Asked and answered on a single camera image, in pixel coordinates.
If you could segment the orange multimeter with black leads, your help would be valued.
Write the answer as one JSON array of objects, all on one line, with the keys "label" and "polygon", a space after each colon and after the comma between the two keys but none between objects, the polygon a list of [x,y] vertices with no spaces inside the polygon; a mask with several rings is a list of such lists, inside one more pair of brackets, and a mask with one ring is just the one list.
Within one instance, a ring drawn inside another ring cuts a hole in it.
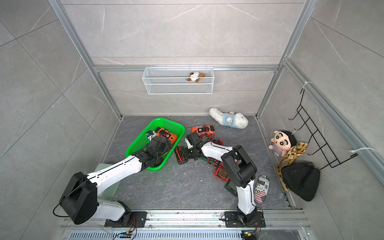
[{"label": "orange multimeter with black leads", "polygon": [[161,127],[157,127],[154,132],[156,133],[157,136],[160,136],[162,138],[165,138],[165,139],[168,139],[170,142],[171,142],[171,145],[173,146],[177,139],[178,139],[178,136],[171,133],[169,130],[166,130],[164,128],[161,128]]}]

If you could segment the green plastic basket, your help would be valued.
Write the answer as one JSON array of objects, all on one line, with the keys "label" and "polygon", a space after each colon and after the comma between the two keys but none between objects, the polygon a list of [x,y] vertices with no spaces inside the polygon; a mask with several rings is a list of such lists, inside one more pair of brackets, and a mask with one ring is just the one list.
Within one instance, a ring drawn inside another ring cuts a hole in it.
[{"label": "green plastic basket", "polygon": [[178,143],[183,138],[186,131],[185,127],[179,123],[165,118],[156,118],[144,128],[144,130],[136,137],[133,143],[127,148],[126,157],[130,156],[132,153],[140,150],[142,147],[148,144],[150,140],[147,137],[147,132],[154,131],[158,127],[168,130],[170,133],[177,136],[177,139],[172,142],[171,150],[169,150],[166,154],[162,155],[163,161],[160,164],[155,165],[154,167],[148,167],[149,171],[159,171],[163,168],[167,160],[172,155],[174,149],[177,147]]}]

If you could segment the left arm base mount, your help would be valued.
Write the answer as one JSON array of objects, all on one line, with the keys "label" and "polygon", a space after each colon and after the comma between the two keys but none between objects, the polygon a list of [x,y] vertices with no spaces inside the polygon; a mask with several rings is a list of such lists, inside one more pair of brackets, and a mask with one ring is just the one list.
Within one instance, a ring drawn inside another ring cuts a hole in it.
[{"label": "left arm base mount", "polygon": [[106,220],[105,227],[111,228],[127,228],[133,227],[143,228],[146,223],[148,212],[133,212],[125,203],[122,201],[116,201],[115,204],[120,204],[124,208],[124,214],[116,221]]}]

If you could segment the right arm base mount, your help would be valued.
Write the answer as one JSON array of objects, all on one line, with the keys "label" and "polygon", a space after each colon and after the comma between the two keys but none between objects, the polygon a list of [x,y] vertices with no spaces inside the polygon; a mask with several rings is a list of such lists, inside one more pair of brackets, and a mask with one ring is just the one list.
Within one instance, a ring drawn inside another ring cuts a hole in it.
[{"label": "right arm base mount", "polygon": [[227,228],[265,228],[264,211],[256,207],[250,214],[245,215],[240,209],[226,211],[220,217]]}]

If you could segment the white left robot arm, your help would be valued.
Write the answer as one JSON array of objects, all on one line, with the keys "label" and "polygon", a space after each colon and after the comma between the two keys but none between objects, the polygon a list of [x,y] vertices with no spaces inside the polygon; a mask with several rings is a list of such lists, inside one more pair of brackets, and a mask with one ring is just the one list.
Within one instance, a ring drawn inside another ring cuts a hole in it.
[{"label": "white left robot arm", "polygon": [[71,177],[58,205],[76,225],[91,219],[105,219],[107,227],[125,227],[132,223],[131,209],[121,201],[103,200],[101,194],[122,179],[153,166],[172,148],[168,139],[155,136],[140,150],[114,165],[89,174],[78,172]]}]

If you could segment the black multimeter red leads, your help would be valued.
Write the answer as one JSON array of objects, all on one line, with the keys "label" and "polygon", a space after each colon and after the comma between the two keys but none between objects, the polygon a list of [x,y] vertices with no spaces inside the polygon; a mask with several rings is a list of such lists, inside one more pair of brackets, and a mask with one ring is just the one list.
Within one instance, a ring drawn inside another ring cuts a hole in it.
[{"label": "black multimeter red leads", "polygon": [[177,146],[174,150],[177,162],[179,165],[186,164],[188,162],[188,159],[186,158],[184,148],[181,146]]}]

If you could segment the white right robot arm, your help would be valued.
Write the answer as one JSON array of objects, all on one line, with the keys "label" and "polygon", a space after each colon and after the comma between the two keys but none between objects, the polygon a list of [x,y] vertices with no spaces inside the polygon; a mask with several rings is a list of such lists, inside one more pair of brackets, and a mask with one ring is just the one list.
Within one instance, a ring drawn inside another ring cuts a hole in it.
[{"label": "white right robot arm", "polygon": [[231,182],[237,187],[238,212],[243,216],[251,216],[256,212],[254,200],[254,182],[257,166],[246,150],[236,145],[226,147],[202,139],[197,133],[186,136],[187,158],[213,158],[223,163]]}]

